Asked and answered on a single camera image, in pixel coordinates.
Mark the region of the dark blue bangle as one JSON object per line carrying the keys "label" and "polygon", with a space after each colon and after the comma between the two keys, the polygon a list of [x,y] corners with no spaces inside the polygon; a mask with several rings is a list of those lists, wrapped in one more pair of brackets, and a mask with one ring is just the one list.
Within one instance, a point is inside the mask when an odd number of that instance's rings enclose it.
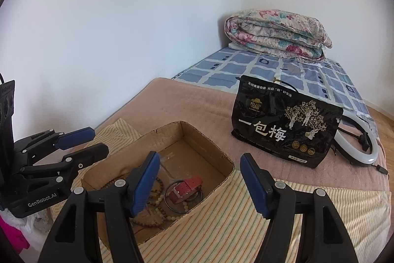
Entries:
{"label": "dark blue bangle", "polygon": [[195,197],[194,197],[193,199],[191,199],[190,197],[188,197],[187,199],[184,200],[184,202],[185,202],[186,204],[184,205],[184,210],[183,210],[183,211],[180,211],[180,210],[178,210],[178,209],[175,209],[173,206],[171,206],[171,205],[168,203],[168,200],[170,199],[170,198],[169,198],[170,190],[171,190],[173,187],[175,187],[175,185],[181,184],[181,183],[183,183],[183,182],[184,182],[184,180],[182,180],[182,179],[176,180],[176,181],[172,182],[172,183],[165,189],[165,192],[164,192],[164,203],[166,204],[166,206],[167,206],[171,211],[173,211],[173,212],[175,212],[175,213],[177,213],[177,214],[186,214],[186,213],[188,213],[188,212],[190,211],[190,207],[189,207],[188,203],[189,203],[189,202],[192,202],[192,201],[194,201],[194,200],[196,200],[196,198],[197,198],[198,196],[200,197],[200,201],[202,201],[202,199],[203,199],[203,193],[202,193],[201,188],[197,188],[196,192],[194,193]]}

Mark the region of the striped yellow towel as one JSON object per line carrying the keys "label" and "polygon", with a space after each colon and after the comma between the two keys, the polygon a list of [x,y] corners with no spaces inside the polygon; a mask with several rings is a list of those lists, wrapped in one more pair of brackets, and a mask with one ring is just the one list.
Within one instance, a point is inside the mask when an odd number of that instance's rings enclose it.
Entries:
{"label": "striped yellow towel", "polygon": [[[104,143],[110,156],[141,136],[130,124],[119,119],[101,130],[84,147]],[[78,174],[72,189],[82,186],[82,178],[91,167]],[[285,183],[302,192],[324,189],[349,232],[359,262],[372,262],[378,257],[390,227],[389,191],[307,186],[286,180]],[[154,196],[159,198],[166,187],[164,185],[162,192],[156,192]],[[147,205],[136,219],[131,220],[133,227],[157,228],[184,215],[175,214],[164,202],[161,207],[164,214],[156,211],[154,205]],[[259,251],[267,227],[268,221],[254,209],[242,175],[235,169],[224,190],[190,223],[176,228],[168,237],[152,242],[141,253],[145,262],[251,262]]]}

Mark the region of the black snack bag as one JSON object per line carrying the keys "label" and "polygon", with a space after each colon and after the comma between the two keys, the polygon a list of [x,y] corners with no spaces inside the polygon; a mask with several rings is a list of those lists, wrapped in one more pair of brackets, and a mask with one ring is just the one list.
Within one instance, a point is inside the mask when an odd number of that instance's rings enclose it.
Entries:
{"label": "black snack bag", "polygon": [[232,110],[232,135],[308,168],[326,157],[343,108],[280,85],[243,75]]}

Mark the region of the open cardboard box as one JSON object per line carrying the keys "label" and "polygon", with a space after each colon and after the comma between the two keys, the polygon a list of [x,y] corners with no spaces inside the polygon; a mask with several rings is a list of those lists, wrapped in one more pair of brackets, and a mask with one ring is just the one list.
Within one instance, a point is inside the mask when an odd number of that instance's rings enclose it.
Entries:
{"label": "open cardboard box", "polygon": [[149,152],[160,156],[158,177],[165,186],[178,179],[202,178],[202,199],[196,199],[187,214],[157,228],[134,226],[133,232],[144,251],[152,242],[168,237],[176,228],[183,228],[209,206],[228,185],[235,166],[210,139],[186,122],[172,122],[141,136],[135,142],[92,166],[82,178],[88,191],[102,190],[117,179],[126,178],[140,166]]}

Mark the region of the brown blanket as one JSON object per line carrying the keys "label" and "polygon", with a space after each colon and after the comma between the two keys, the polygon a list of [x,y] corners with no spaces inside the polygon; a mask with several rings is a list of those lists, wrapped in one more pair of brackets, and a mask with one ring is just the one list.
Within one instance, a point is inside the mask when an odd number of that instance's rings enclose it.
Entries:
{"label": "brown blanket", "polygon": [[256,163],[277,179],[333,188],[354,190],[389,190],[389,179],[374,167],[352,166],[340,153],[329,152],[317,168],[272,156],[232,136],[231,115],[235,96],[216,89],[180,81],[155,78],[121,109],[95,127],[122,118],[140,134],[168,123],[185,121],[212,140],[234,164],[249,152]]}

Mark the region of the blue checkered mattress sheet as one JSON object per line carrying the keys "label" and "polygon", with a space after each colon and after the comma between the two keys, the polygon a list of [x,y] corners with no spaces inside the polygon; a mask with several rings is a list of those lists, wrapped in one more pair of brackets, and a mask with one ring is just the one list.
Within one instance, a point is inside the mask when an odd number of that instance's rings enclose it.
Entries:
{"label": "blue checkered mattress sheet", "polygon": [[265,81],[277,78],[305,95],[352,111],[367,122],[371,129],[375,127],[375,121],[350,77],[338,62],[331,59],[320,63],[299,63],[294,59],[225,47],[174,78],[197,86],[236,93],[241,75]]}

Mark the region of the folded floral quilt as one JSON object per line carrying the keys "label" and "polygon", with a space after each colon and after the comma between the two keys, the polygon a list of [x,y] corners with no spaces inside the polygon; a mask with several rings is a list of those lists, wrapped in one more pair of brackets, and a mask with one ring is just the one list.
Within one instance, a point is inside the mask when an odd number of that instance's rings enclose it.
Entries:
{"label": "folded floral quilt", "polygon": [[299,62],[318,63],[333,46],[314,17],[279,9],[239,11],[224,22],[229,47]]}

